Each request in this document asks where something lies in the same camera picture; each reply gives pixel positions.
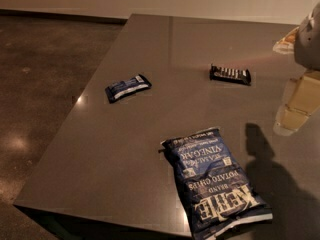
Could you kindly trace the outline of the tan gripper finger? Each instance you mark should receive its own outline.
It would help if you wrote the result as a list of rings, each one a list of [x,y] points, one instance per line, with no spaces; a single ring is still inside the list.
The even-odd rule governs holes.
[[[273,130],[280,136],[297,132],[320,108],[320,72],[307,70],[299,79],[290,79],[278,108]]]
[[[287,33],[282,39],[277,41],[273,46],[273,51],[279,54],[293,54],[296,34],[299,28],[296,27]]]

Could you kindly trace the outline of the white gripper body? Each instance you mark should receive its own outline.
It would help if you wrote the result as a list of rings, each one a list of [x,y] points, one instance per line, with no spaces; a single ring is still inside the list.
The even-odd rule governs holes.
[[[295,61],[311,70],[320,70],[320,2],[301,22],[294,44]]]

